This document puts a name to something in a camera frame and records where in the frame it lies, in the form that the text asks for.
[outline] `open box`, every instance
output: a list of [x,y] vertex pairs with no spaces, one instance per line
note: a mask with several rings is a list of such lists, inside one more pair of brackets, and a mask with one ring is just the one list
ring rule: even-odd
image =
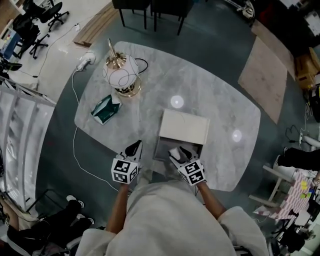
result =
[[194,150],[200,157],[209,124],[208,118],[165,109],[153,159],[169,162],[169,150],[180,146]]

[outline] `white lamp shade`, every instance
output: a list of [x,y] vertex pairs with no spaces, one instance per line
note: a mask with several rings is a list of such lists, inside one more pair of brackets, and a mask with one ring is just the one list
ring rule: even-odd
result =
[[104,64],[102,74],[104,79],[112,87],[116,89],[125,89],[136,81],[139,74],[139,67],[132,56],[126,55],[126,62],[123,67],[111,69]]

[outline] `metal rack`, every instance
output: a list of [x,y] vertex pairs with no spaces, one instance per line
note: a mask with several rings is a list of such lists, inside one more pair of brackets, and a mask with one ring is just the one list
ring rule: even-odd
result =
[[45,95],[0,77],[0,188],[24,211],[36,200],[41,149],[55,106]]

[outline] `white t-shirt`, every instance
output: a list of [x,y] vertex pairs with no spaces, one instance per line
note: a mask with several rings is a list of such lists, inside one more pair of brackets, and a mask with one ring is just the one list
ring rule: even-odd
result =
[[269,255],[265,237],[242,208],[216,220],[188,184],[172,180],[136,189],[123,230],[86,230],[76,256],[236,256],[233,245]]

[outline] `white floor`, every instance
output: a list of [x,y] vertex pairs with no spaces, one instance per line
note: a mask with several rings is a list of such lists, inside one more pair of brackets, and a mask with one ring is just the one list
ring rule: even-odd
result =
[[[72,42],[78,33],[74,26],[79,23],[82,29],[109,2],[111,0],[62,1],[63,6],[60,12],[69,11],[70,14],[65,16],[66,20],[63,25],[58,22],[57,26],[49,33],[50,37],[43,40],[43,43],[49,46],[37,51],[37,59],[33,59],[29,54],[30,48],[18,61],[23,65],[21,71],[32,76],[38,76],[38,78],[20,71],[10,72],[10,78],[17,83],[35,83],[38,81],[38,91],[57,102],[79,59],[88,50]],[[35,23],[39,26],[41,32],[38,38],[48,33],[49,27],[47,24],[42,24],[40,21]]]

